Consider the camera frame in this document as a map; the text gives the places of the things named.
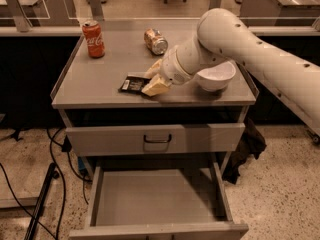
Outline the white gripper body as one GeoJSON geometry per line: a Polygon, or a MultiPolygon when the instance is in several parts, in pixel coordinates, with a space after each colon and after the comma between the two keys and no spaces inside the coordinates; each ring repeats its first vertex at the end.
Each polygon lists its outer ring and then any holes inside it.
{"type": "Polygon", "coordinates": [[[170,84],[183,85],[193,76],[180,65],[177,50],[177,47],[173,47],[165,54],[160,65],[160,75],[170,84]]]}

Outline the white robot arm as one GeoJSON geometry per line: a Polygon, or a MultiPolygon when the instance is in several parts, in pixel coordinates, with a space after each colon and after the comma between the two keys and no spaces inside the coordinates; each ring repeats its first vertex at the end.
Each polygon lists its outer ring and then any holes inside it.
{"type": "Polygon", "coordinates": [[[320,67],[268,44],[226,9],[204,13],[186,41],[169,49],[146,72],[142,92],[150,97],[183,85],[202,69],[231,59],[242,65],[271,93],[320,135],[320,67]]]}

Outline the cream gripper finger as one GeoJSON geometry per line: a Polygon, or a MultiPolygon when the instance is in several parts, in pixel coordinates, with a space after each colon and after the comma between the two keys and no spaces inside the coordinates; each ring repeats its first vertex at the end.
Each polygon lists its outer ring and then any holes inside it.
{"type": "Polygon", "coordinates": [[[159,73],[155,75],[145,74],[145,77],[149,79],[149,82],[143,87],[143,94],[152,97],[170,90],[171,82],[159,73]]]}
{"type": "Polygon", "coordinates": [[[158,59],[145,73],[144,77],[145,78],[153,78],[156,74],[159,73],[160,71],[160,66],[162,64],[162,60],[158,59]]]}

